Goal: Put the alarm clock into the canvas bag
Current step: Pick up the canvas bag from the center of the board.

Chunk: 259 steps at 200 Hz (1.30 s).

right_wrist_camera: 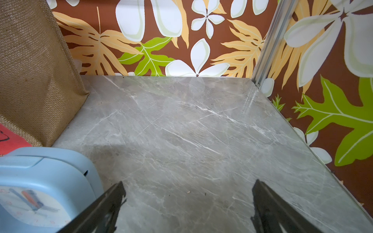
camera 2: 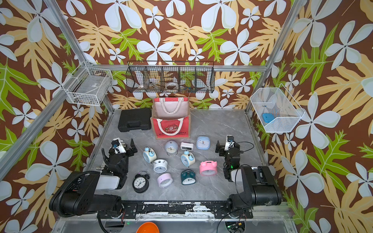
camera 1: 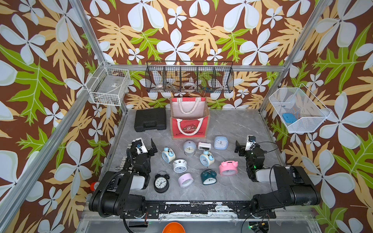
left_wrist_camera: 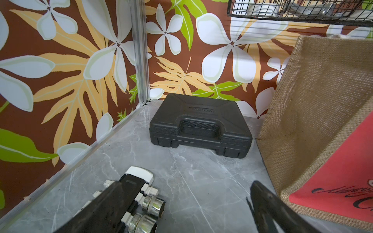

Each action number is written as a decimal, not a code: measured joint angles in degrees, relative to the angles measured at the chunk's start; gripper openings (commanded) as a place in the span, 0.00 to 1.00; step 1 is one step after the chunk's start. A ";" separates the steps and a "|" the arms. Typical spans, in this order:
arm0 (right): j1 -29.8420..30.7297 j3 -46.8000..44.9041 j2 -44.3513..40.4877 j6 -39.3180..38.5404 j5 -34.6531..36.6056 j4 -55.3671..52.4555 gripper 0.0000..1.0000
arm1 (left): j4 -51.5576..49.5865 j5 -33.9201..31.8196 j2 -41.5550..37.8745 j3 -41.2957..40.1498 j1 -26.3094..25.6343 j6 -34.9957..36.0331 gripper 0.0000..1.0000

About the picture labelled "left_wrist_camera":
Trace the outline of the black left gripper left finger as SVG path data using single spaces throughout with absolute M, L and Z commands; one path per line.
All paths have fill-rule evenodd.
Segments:
M 125 224 L 121 219 L 134 209 L 135 197 L 145 184 L 142 178 L 123 175 L 56 232 L 123 233 Z

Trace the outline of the burlap red Christmas canvas bag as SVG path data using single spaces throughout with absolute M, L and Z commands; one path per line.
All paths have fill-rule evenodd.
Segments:
M 257 144 L 298 214 L 373 229 L 373 42 L 300 36 Z

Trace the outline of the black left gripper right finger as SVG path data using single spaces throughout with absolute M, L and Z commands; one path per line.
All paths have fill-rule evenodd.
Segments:
M 276 225 L 285 233 L 318 233 L 297 213 L 283 203 L 260 181 L 254 181 L 250 188 L 251 200 L 246 200 L 258 232 L 277 233 Z

